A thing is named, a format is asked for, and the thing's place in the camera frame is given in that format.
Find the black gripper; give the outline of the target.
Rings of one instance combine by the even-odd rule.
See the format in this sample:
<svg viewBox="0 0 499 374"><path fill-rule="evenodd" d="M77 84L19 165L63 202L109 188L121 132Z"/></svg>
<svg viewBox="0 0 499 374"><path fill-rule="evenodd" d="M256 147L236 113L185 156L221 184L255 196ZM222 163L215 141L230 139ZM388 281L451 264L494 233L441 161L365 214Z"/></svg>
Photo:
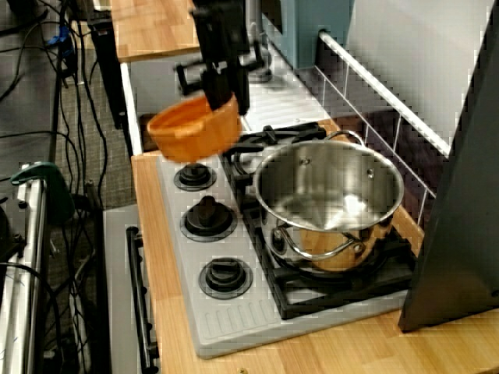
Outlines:
<svg viewBox="0 0 499 374"><path fill-rule="evenodd" d="M201 90L212 111L227 104L235 94L239 115L250 108L249 73L264 67L260 41L250 39L246 30L243 1L195 1L193 17L201 58L175 66L182 94ZM227 67L216 70L221 63ZM202 83L188 82L184 70L205 65Z"/></svg>

